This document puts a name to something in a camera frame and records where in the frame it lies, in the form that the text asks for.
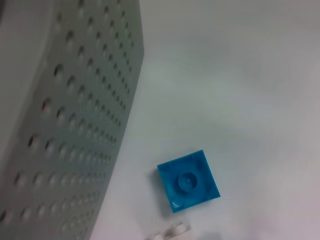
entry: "blue plastic piece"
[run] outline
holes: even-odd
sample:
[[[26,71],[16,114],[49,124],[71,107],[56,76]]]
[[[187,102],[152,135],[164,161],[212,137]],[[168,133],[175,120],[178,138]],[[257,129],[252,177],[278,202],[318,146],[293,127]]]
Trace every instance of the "blue plastic piece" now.
[[[221,196],[203,150],[157,167],[174,213]]]

